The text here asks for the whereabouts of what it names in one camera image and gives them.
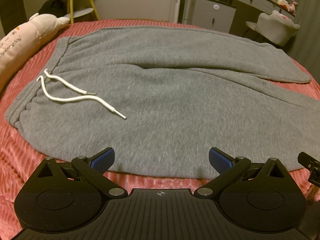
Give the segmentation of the grey sweatpants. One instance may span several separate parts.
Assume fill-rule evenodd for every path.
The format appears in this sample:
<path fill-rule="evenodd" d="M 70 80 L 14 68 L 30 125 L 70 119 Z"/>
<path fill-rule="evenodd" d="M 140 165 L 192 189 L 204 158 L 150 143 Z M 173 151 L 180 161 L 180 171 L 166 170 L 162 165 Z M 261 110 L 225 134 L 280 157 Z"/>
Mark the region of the grey sweatpants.
<path fill-rule="evenodd" d="M 319 158 L 319 101 L 274 82 L 311 78 L 268 43 L 131 26 L 64 37 L 5 117 L 37 151 L 70 161 L 114 148 L 112 170 L 217 176 L 212 147 L 255 162 Z"/>

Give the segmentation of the grey upholstered chair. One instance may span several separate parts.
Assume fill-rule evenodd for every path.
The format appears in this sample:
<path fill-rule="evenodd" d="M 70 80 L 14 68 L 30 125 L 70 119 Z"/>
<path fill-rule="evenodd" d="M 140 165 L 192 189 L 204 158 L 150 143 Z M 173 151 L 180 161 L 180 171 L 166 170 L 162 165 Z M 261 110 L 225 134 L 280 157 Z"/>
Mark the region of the grey upholstered chair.
<path fill-rule="evenodd" d="M 251 29 L 281 47 L 285 46 L 300 29 L 300 25 L 277 11 L 270 15 L 263 12 L 259 15 L 257 22 L 246 21 L 245 24 L 247 26 L 245 33 Z"/>

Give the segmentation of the pink plush pillow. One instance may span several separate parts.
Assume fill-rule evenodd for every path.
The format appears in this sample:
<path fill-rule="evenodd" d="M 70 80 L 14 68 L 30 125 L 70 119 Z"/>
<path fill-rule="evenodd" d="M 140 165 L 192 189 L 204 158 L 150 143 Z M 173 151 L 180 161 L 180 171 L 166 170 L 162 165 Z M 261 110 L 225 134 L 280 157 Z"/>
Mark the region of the pink plush pillow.
<path fill-rule="evenodd" d="M 2 38 L 1 90 L 12 76 L 69 22 L 67 17 L 36 13 L 29 21 L 12 29 Z"/>

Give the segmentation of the pink toy on desk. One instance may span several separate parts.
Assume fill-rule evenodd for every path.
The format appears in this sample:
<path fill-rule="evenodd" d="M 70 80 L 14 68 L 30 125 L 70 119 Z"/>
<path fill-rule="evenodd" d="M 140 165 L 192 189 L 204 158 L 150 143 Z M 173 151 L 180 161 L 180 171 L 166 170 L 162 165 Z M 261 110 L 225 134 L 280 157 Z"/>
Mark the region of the pink toy on desk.
<path fill-rule="evenodd" d="M 297 12 L 297 8 L 298 8 L 298 2 L 296 1 L 292 1 L 291 4 L 289 4 L 289 7 L 288 7 L 288 11 L 289 13 L 291 13 L 293 16 L 296 15 L 296 12 Z"/>

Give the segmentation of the grey drawer cabinet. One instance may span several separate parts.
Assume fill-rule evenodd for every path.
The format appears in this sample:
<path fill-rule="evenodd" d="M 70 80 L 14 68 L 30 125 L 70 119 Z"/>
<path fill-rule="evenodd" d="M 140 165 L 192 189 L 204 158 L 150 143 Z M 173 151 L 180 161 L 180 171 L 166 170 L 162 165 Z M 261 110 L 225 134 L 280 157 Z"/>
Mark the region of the grey drawer cabinet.
<path fill-rule="evenodd" d="M 191 0 L 187 23 L 229 33 L 236 8 L 216 0 Z"/>

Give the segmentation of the black bag on floor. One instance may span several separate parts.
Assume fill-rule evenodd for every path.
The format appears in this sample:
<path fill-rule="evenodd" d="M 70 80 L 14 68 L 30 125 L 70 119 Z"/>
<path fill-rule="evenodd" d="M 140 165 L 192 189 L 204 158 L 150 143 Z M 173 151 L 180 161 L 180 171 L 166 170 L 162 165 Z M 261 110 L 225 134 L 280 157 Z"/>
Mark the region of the black bag on floor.
<path fill-rule="evenodd" d="M 67 14 L 65 0 L 47 0 L 38 11 L 39 14 L 52 14 L 57 18 Z"/>

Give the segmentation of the yellow white side table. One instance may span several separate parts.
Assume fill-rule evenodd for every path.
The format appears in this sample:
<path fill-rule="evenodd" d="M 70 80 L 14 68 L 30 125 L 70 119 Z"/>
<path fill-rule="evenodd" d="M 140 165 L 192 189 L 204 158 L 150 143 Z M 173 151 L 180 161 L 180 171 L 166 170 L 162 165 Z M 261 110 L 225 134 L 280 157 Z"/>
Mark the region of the yellow white side table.
<path fill-rule="evenodd" d="M 78 20 L 100 20 L 94 0 L 66 0 L 67 14 L 65 17 L 70 19 L 73 24 Z"/>

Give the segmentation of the white door frame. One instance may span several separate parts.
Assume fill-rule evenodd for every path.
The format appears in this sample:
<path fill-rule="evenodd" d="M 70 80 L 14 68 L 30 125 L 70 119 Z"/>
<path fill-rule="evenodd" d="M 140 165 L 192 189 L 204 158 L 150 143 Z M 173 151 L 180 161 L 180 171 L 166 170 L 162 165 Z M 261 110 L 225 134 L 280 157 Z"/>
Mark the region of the white door frame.
<path fill-rule="evenodd" d="M 169 22 L 177 23 L 181 0 L 170 0 Z"/>

